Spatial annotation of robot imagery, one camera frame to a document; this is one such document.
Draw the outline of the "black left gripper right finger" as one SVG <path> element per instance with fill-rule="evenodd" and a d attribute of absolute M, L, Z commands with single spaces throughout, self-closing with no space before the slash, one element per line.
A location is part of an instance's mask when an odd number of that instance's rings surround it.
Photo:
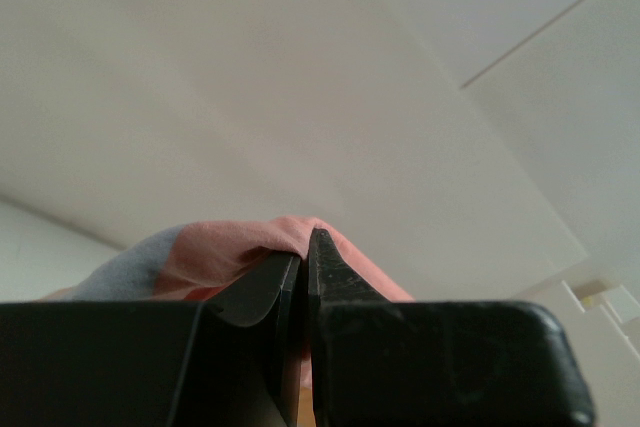
<path fill-rule="evenodd" d="M 309 268 L 320 426 L 592 426 L 557 318 L 522 301 L 393 302 L 315 230 Z"/>

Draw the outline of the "checkered orange blue cloth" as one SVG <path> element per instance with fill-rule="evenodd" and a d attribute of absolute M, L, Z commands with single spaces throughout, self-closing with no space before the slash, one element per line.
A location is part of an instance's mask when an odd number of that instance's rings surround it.
<path fill-rule="evenodd" d="M 343 260 L 383 297 L 412 297 L 330 224 L 316 217 L 203 221 L 179 225 L 111 258 L 46 301 L 208 300 L 273 252 L 308 258 L 312 232 L 325 230 Z"/>

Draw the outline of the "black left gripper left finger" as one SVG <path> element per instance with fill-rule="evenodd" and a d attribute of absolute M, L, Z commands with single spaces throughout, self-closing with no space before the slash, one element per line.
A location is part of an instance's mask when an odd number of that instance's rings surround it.
<path fill-rule="evenodd" d="M 301 266 L 269 255 L 206 301 L 1 307 L 5 426 L 292 426 Z"/>

